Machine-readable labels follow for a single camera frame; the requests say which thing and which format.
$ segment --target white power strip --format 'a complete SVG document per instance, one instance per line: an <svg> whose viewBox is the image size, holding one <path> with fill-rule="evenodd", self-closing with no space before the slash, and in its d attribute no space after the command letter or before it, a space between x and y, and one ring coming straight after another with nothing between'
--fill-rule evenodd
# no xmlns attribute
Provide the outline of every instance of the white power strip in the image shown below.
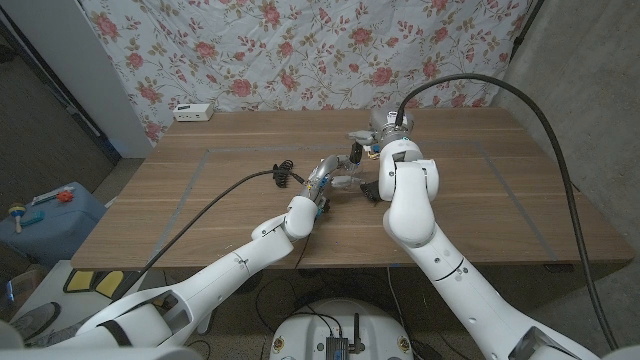
<svg viewBox="0 0 640 360"><path fill-rule="evenodd" d="M177 121L207 121L213 115L213 104L178 104L173 110Z"/></svg>

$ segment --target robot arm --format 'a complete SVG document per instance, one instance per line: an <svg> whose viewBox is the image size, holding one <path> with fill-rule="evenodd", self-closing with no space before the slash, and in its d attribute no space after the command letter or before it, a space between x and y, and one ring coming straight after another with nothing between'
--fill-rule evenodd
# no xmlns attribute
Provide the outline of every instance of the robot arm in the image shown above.
<svg viewBox="0 0 640 360"><path fill-rule="evenodd" d="M331 183L331 173L356 166L351 160L335 155L324 159L291 200L288 212L260 224L248 244L183 282L140 291L114 302L89 319L74 338L55 347L183 344L200 321L246 280L288 255L294 242L309 236L316 217L328 209L323 192ZM167 299L176 304L161 314L153 303Z"/></svg>
<svg viewBox="0 0 640 360"><path fill-rule="evenodd" d="M395 113L388 119L395 119ZM384 228L422 269L483 355L493 360L598 359L509 305L449 241L430 204L438 191L435 162L423 159L408 138L409 129L375 131L396 139L386 142L380 154L378 190L383 200L391 201Z"/></svg>

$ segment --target wire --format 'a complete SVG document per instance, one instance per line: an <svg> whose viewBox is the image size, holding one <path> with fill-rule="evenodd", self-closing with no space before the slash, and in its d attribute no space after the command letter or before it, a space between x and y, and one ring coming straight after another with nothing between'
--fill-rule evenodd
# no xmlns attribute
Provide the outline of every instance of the wire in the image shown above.
<svg viewBox="0 0 640 360"><path fill-rule="evenodd" d="M402 316L402 310L400 310L400 303L398 302L398 298L396 297L396 292L393 291L393 285L391 285L391 270L387 267L387 279L389 280L389 290L391 290L391 295L393 296L393 301L396 303L396 309L398 309L398 314L400 315L400 322L402 323L402 327L406 329L404 326L404 317Z"/></svg>
<svg viewBox="0 0 640 360"><path fill-rule="evenodd" d="M458 354L458 356L460 356L464 360L471 360L468 356L466 356L465 354L461 353L458 349L456 349L453 345L451 345L451 343L449 341L447 341L447 339L444 337L444 335L442 335L439 331L436 331L436 334L440 337L442 342L444 342L445 345L447 345L447 347L449 347L449 349L451 349L454 353Z"/></svg>
<svg viewBox="0 0 640 360"><path fill-rule="evenodd" d="M293 284L291 283L291 281L278 277L275 278L271 281L269 281L268 283L266 283L262 288L260 288L260 290L258 290L258 294L256 294L256 298L254 301L254 306L256 309L256 313L258 314L258 318L260 319L260 321L262 322L262 325L264 325L267 329L269 329L269 331L271 331L272 333L275 334L276 329L274 329L273 327L271 327L271 325L269 325L267 323L267 321L264 319L264 317L262 317L262 313L260 312L260 307L258 306L258 304L260 303L260 295L262 294L262 292L264 291L264 289L266 289L269 285L271 285L272 283L276 282L276 281L284 281L285 283L289 284L289 287L291 288L291 292L293 293L294 298L298 298L298 295L296 294L296 290L295 287L293 286ZM342 325L340 324L340 322L338 320L336 320L336 318L334 318L333 316L327 315L327 314L320 314L318 312L316 312L311 306L304 305L306 307L309 308L309 310L311 310L311 312L307 312L307 311L301 311L301 312L294 312L291 313L289 315L287 315L287 317L284 318L284 320L287 320L288 318L292 317L292 316L297 316L297 315L314 315L319 317L322 321L324 321L324 323L327 325L327 327L329 328L329 335L331 337L333 337L333 329L331 328L331 325L329 325L329 323L327 322L327 320L325 320L324 318L329 318L333 321L336 322L336 324L338 324L338 333L340 335L340 337L342 337Z"/></svg>
<svg viewBox="0 0 640 360"><path fill-rule="evenodd" d="M264 336L264 341L262 342L262 350L260 350L260 360L264 356L264 346L267 345L267 335Z"/></svg>
<svg viewBox="0 0 640 360"><path fill-rule="evenodd" d="M209 344L208 342L206 342L204 340L195 340L195 341L191 342L189 345L187 345L187 347L191 347L191 345L198 344L198 343L202 343L202 344L207 345L207 357L205 358L205 360L209 360L209 357L211 356L211 344Z"/></svg>
<svg viewBox="0 0 640 360"><path fill-rule="evenodd" d="M376 305L377 307L384 309L386 311L390 310L390 304L393 304L393 299L391 297L391 295L387 295L386 293L377 293L377 292L371 292L371 286L366 286L369 285L370 282L368 281L362 281L363 279L361 278L367 278L367 279L371 279L371 280L376 280L378 281L382 286L384 286L384 288L388 289L389 285L387 280L383 280L382 278L374 275L374 274L369 274L366 272L360 272L360 273L355 273L355 274L345 274L345 271L353 271L355 269L342 269L341 274L339 275L334 275L332 273L330 273L328 270L326 269L321 269L321 276L320 279L322 280L322 282L325 284L325 286L323 287L332 287L335 288L335 290L338 291L338 294L340 296L343 297L351 297L351 298L356 298L356 299L360 299L363 300L365 302L369 302L371 304ZM331 279L325 279L324 276L322 275L326 275L331 277Z"/></svg>
<svg viewBox="0 0 640 360"><path fill-rule="evenodd" d="M290 317L294 317L294 316L298 316L298 315L312 315L312 316L317 316L317 317L319 317L320 319L322 319L322 321L324 321L324 323L325 323L325 324L327 324L327 327L329 328L329 336L331 336L331 337L334 337L334 336L333 336L333 329L331 329L331 325L329 325L329 323L327 322L327 320L325 320L324 318L325 318L325 317L331 318L333 321L335 321L336 323L338 323L338 326L340 326L340 323L338 322L338 320L336 320L336 319L335 319L334 317L332 317L332 316L325 315L325 314L318 314L318 313L316 313L316 312L309 312L309 311L298 311L298 312L295 312L295 313L293 313L293 314L291 314L291 315L287 316L287 317L285 318L285 320L287 320L287 319L288 319L288 318L290 318Z"/></svg>
<svg viewBox="0 0 640 360"><path fill-rule="evenodd" d="M302 257L304 256L304 251L307 250L307 244L309 244L309 238L311 237L311 234L309 234L309 236L307 236L307 240L304 242L304 247L302 248L302 252L300 253L300 257L298 258L298 261L296 261L296 266L294 266L294 269L298 268L298 265L300 265L300 261L302 261Z"/></svg>
<svg viewBox="0 0 640 360"><path fill-rule="evenodd" d="M393 296L393 301L396 303L396 309L398 310L398 315L400 315L400 323L402 324L402 328L405 329L405 331L407 332L407 336L409 337L409 342L411 342L411 338L413 336L409 334L409 330L404 325L404 316L402 315L402 310L400 309L400 303L398 302L398 298L396 297L396 292L393 290L393 284L391 284L391 270L388 266L387 266L387 280L389 282L389 290L391 290L391 296ZM418 354L418 352L416 351L416 349L413 348L413 346L411 347L411 352L413 352L413 355L415 355L418 359L422 359L422 356Z"/></svg>
<svg viewBox="0 0 640 360"><path fill-rule="evenodd" d="M520 45L522 45L522 42L524 42L524 37L527 35L527 32L529 32L529 28L531 27L531 24L533 24L533 20L535 20L536 16L538 15L540 8L542 8L542 4L544 4L544 0L536 1L536 5L533 7L533 10L531 10L531 14L529 14L529 17L527 18L527 22L524 23L524 26L522 27L522 31L520 31L520 35L518 35L515 39L513 39L513 50L511 50L511 56L509 57L509 62L513 60L513 57L516 55L516 51L518 51L518 49L520 48Z"/></svg>
<svg viewBox="0 0 640 360"><path fill-rule="evenodd" d="M613 335L613 331L611 330L611 326L609 326L609 322L607 321L607 317L602 309L602 304L600 303L600 297L598 296L598 291L596 289L595 282L593 280L593 276L591 275L591 264L589 262L589 256L587 254L587 247L584 243L584 236L582 235L582 228L580 226L580 219L578 217L578 209L576 207L576 199L573 195L573 186L571 184L571 178L569 176L569 170L567 169L567 164L564 159L564 155L562 154L562 149L560 148L560 143L558 142L558 138L556 134L553 132L553 128L547 120L547 117L544 115L542 110L538 107L538 105L531 100L529 96L527 96L524 92L516 88L515 86L496 79L491 76L481 75L481 74L457 74L457 75L448 75L441 77L440 79L436 79L430 81L424 85L419 86L415 90L409 93L407 97L404 98L400 107L398 108L398 114L396 116L396 126L402 126L402 121L404 118L404 108L414 96L418 93L441 83L453 81L453 80L480 80L493 85L496 85L502 89L505 89L517 96L520 100L522 100L538 117L542 127L544 128L547 137L549 138L549 142L551 142L551 147L553 148L553 152L556 156L556 160L558 161L558 167L560 169L560 175L562 175L562 184L564 185L564 191L567 196L567 205L569 207L569 215L571 215L571 223L573 225L573 233L576 238L576 243L578 246L578 254L580 255L580 262L582 263L582 270L584 273L585 282L587 285L587 291L589 292L589 297L591 299L591 304L593 305L593 310L595 311L596 318L600 323L600 327L602 328L602 333L604 334L607 343L611 350L616 350L618 348L618 343Z"/></svg>
<svg viewBox="0 0 640 360"><path fill-rule="evenodd" d="M133 273L132 275L129 275L129 277L127 277L127 279L123 282L122 286L118 287L118 289L116 290L116 293L114 293L114 295L111 297L111 299L113 299L112 302L120 300L122 298L122 296L127 291L129 291L129 289L131 289L131 287L138 280L140 280L142 275L144 275L147 271L149 271L149 269L151 269L153 264L155 264L156 261L158 261L158 259L160 259L162 257L162 255L164 255L164 253L166 253L173 246L173 244L175 244L176 241L178 241L182 237L182 235L184 235L184 233L186 233L187 230L189 230L189 228L196 221L198 221L198 219L200 219L200 217L202 217L202 215L204 215L213 205L215 205L218 201L220 201L220 199L222 199L227 194L229 194L231 191L233 191L233 189L235 189L238 186L242 185L245 181L253 179L254 177L258 177L258 176L266 175L266 174L287 174L287 175L291 175L294 179L296 179L301 184L304 182L304 179L301 178L298 174L295 174L295 173L293 173L291 171L288 171L288 170L266 170L266 171L260 171L260 172L245 176L242 180L240 180L237 183L231 185L227 190L223 191L215 199L211 200L211 202L208 203L202 210L200 210L200 212L198 212L196 214L196 216L194 216L193 219L191 219L191 221L189 221L189 223L187 225L185 225L182 228L182 230L180 230L180 232L178 232L176 234L176 236L174 236L173 239L171 239L171 241L169 241L167 243L167 245L163 246L162 249L160 249L160 251L158 251L158 253L156 255L154 255L151 258L151 260L149 260L147 262L147 264L142 268L142 270L140 270L137 273Z"/></svg>
<svg viewBox="0 0 640 360"><path fill-rule="evenodd" d="M278 164L273 164L273 170L287 170L287 171L291 171L291 169L293 169L293 161L291 160L285 160L282 162L282 164L280 164L280 166L278 166ZM287 187L287 180L289 179L289 176L287 174L273 174L273 179L276 182L276 186L279 188L286 188Z"/></svg>
<svg viewBox="0 0 640 360"><path fill-rule="evenodd" d="M262 314L260 313L260 308L258 307L258 303L259 303L259 300L260 300L260 295L262 294L262 292L264 291L264 289L266 289L269 285L271 285L272 283L274 283L274 282L276 282L276 281L284 281L284 282L286 282L287 284L289 284L289 287L291 288L291 291L293 292L293 297L294 297L294 298L298 298L298 295L296 294L296 290L295 290L295 288L293 287L293 284L291 283L291 281L289 281L289 280L287 280L287 279L284 279L284 278L281 278L281 277L278 277L278 278L275 278L275 279L273 279L273 280L269 281L269 282L268 282L268 283L266 283L263 287L261 287L261 288L260 288L260 290L258 290L258 293L256 294L256 298L255 298L255 300L254 300L253 305L254 305L254 307L255 307L255 309L256 309L256 313L258 313L258 318L259 318L259 319L260 319L260 321L262 322L262 325L264 325L264 327L266 327L267 329L269 329L269 331L271 331L271 332L272 332L272 333L274 333L274 334L275 334L276 330L275 330L274 328L272 328L272 327L267 323L267 321L262 317Z"/></svg>
<svg viewBox="0 0 640 360"><path fill-rule="evenodd" d="M415 348L415 347L416 347L416 344L417 344L419 347L421 347L421 348L422 348L422 351L425 351L424 349L431 348L431 346L427 346L427 345L425 345L425 344L424 344L423 342L421 342L421 341L418 341L418 340L415 340L415 339L414 339L414 340L411 340L411 347L412 347L412 348ZM417 357L417 358L418 358L418 360L425 360L422 356L420 356L419 351L417 351L417 350L413 350L413 355L414 355L415 357Z"/></svg>
<svg viewBox="0 0 640 360"><path fill-rule="evenodd" d="M307 304L305 306L308 307L309 310L311 310L312 313L314 313L314 314L316 314L316 315L318 315L320 317L322 317L322 316L328 317L329 319L335 321L336 324L338 324L338 335L340 337L342 337L342 325L340 325L340 322L338 320L336 320L336 318L334 318L333 316L325 315L325 314L318 314L315 310L313 310L313 308L309 304Z"/></svg>

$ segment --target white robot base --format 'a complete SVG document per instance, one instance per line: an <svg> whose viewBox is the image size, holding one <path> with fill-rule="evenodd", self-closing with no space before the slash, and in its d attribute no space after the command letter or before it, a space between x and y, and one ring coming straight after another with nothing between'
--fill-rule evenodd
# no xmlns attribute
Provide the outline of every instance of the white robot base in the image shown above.
<svg viewBox="0 0 640 360"><path fill-rule="evenodd" d="M291 316L278 327L270 360L413 359L406 331L383 310L348 298L324 299L310 306L298 310L304 315ZM334 317L342 326L342 336L336 321L324 317L333 332L331 338L322 318L307 314L313 311Z"/></svg>

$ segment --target floral curtain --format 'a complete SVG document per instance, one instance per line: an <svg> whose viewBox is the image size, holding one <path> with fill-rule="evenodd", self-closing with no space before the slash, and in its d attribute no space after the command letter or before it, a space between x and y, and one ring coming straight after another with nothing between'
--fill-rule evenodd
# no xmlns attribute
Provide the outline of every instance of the floral curtain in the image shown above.
<svg viewBox="0 0 640 360"><path fill-rule="evenodd" d="M427 80L501 77L530 0L83 0L155 144L180 103L216 111L371 108ZM483 106L452 82L409 103Z"/></svg>

